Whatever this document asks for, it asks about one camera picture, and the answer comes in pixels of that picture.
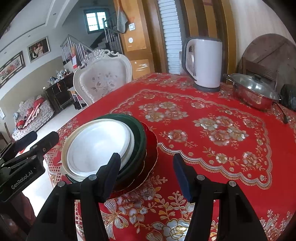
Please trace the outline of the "black plastic bag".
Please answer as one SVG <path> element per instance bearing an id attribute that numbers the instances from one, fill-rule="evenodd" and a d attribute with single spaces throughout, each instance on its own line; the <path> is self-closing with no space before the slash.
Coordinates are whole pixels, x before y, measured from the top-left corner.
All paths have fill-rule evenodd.
<path id="1" fill-rule="evenodd" d="M 292 84 L 284 84 L 280 90 L 280 104 L 296 111 L 296 87 Z"/>

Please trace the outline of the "dark wooden cabinet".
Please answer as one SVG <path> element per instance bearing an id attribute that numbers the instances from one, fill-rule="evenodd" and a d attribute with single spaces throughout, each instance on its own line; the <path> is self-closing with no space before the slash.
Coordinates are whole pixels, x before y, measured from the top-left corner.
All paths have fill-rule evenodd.
<path id="1" fill-rule="evenodd" d="M 74 103 L 72 94 L 68 90 L 73 87 L 73 76 L 74 74 L 71 73 L 57 83 L 44 89 L 44 94 L 56 114 Z"/>

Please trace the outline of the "red plate with gold rim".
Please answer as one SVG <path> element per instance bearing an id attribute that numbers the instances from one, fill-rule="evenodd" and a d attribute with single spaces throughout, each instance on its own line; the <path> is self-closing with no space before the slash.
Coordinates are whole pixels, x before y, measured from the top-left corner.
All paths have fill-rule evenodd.
<path id="1" fill-rule="evenodd" d="M 147 136 L 147 149 L 146 149 L 147 154 L 144 159 L 143 170 L 140 174 L 136 176 L 133 182 L 129 186 L 127 186 L 125 189 L 120 191 L 113 191 L 111 193 L 110 199 L 118 198 L 122 195 L 133 192 L 134 190 L 142 186 L 147 180 L 154 166 L 156 165 L 156 162 L 158 160 L 158 155 L 159 155 L 158 148 L 157 148 L 158 146 L 157 137 L 145 123 L 141 122 L 141 124 L 143 125 L 146 136 Z"/>

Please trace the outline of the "round wooden table top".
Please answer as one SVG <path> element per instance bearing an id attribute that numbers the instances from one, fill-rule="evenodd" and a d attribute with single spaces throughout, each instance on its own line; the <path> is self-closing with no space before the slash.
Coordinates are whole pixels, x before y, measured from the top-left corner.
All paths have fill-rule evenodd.
<path id="1" fill-rule="evenodd" d="M 278 34 L 265 34 L 253 40 L 238 64 L 238 73 L 258 75 L 280 93 L 285 84 L 295 86 L 295 44 Z"/>

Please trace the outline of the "steel pot with lid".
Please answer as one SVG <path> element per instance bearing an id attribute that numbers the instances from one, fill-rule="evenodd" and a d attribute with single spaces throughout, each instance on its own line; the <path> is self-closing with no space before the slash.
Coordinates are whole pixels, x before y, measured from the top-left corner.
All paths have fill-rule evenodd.
<path id="1" fill-rule="evenodd" d="M 223 77 L 232 83 L 234 97 L 252 108 L 267 111 L 280 102 L 278 93 L 265 84 L 259 75 L 234 73 L 223 74 Z"/>

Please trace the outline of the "staircase railing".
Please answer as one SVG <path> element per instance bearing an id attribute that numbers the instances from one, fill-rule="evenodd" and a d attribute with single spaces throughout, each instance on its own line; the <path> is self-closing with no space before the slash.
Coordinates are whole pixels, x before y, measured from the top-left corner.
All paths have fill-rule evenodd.
<path id="1" fill-rule="evenodd" d="M 123 54 L 123 47 L 120 37 L 120 32 L 117 31 L 116 19 L 113 16 L 104 20 L 105 27 L 99 31 L 94 41 L 90 44 L 78 40 L 77 38 L 68 35 L 61 44 L 63 64 L 67 64 L 72 60 L 71 47 L 74 46 L 76 58 L 78 62 L 82 62 L 86 55 L 90 54 L 95 49 L 107 49 L 110 51 Z"/>

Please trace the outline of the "green plastic bowl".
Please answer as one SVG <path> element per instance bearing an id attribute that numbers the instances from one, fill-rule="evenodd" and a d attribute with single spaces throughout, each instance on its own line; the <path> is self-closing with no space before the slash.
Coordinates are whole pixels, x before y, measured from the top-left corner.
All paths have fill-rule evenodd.
<path id="1" fill-rule="evenodd" d="M 76 129 L 65 141 L 62 166 L 72 182 L 81 182 L 107 165 L 118 153 L 121 166 L 115 189 L 129 186 L 144 167 L 147 137 L 143 125 L 133 116 L 107 114 Z"/>

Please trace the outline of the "white electric kettle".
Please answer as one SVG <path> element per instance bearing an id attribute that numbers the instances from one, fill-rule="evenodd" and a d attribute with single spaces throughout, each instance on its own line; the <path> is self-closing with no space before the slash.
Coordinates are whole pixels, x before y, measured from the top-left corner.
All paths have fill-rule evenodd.
<path id="1" fill-rule="evenodd" d="M 222 41 L 209 37 L 185 39 L 182 48 L 182 68 L 203 92 L 218 92 L 222 77 Z"/>

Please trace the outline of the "floral sofa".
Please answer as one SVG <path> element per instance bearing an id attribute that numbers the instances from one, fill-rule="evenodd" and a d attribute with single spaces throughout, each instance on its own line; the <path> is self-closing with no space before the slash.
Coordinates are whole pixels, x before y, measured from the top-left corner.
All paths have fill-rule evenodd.
<path id="1" fill-rule="evenodd" d="M 42 95 L 33 96 L 21 102 L 14 113 L 15 129 L 12 138 L 17 141 L 30 133 L 37 132 L 54 115 L 50 102 Z"/>

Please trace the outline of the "wooden door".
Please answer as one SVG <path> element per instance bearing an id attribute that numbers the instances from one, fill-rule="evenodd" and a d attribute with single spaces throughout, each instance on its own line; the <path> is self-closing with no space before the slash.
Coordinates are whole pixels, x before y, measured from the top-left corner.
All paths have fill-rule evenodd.
<path id="1" fill-rule="evenodd" d="M 132 77 L 168 71 L 163 27 L 157 1 L 114 1 L 128 18 L 121 34 L 124 55 L 132 65 Z"/>

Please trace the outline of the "red floral tablecloth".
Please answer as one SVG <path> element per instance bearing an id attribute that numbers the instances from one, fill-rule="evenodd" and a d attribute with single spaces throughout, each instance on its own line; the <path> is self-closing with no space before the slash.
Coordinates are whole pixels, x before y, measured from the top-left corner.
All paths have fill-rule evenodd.
<path id="1" fill-rule="evenodd" d="M 253 206 L 268 240 L 283 233 L 295 213 L 295 112 L 267 112 L 236 100 L 222 84 L 217 93 L 196 90 L 189 77 L 154 73 L 135 80 L 69 120 L 45 156 L 53 185 L 61 173 L 67 137 L 102 115 L 127 114 L 158 142 L 145 181 L 100 205 L 111 240 L 184 240 L 194 205 L 180 191 L 173 156 L 212 181 L 235 181 Z"/>

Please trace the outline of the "framed portrait picture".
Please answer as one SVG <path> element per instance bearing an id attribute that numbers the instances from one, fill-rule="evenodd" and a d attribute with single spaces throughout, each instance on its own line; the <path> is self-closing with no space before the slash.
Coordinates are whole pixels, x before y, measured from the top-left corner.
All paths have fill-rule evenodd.
<path id="1" fill-rule="evenodd" d="M 48 37 L 44 37 L 43 39 L 38 40 L 34 44 L 29 45 L 27 47 L 27 50 L 29 53 L 30 62 L 33 62 L 42 57 L 44 54 L 51 52 Z"/>

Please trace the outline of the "framed floral picture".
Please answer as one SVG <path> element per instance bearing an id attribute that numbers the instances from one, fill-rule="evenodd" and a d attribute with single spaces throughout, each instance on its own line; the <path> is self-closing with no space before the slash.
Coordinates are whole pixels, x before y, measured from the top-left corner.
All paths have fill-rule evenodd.
<path id="1" fill-rule="evenodd" d="M 25 68 L 25 61 L 23 59 L 23 52 L 20 51 L 13 58 L 11 58 L 0 70 L 0 86 L 3 87 L 14 75 Z"/>

